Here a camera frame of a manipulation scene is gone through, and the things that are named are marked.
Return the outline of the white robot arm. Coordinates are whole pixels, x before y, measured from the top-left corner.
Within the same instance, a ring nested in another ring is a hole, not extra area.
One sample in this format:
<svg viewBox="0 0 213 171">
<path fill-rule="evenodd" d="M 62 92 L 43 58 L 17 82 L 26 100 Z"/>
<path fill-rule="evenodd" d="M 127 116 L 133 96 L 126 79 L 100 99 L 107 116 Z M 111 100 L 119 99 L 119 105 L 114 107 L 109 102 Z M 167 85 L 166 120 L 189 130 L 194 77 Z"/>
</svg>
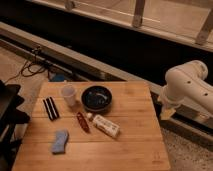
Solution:
<svg viewBox="0 0 213 171">
<path fill-rule="evenodd" d="M 207 76 L 207 65 L 200 60 L 170 68 L 165 74 L 166 84 L 158 96 L 162 103 L 160 119 L 170 119 L 185 97 L 213 115 L 213 86 L 205 82 Z"/>
</svg>

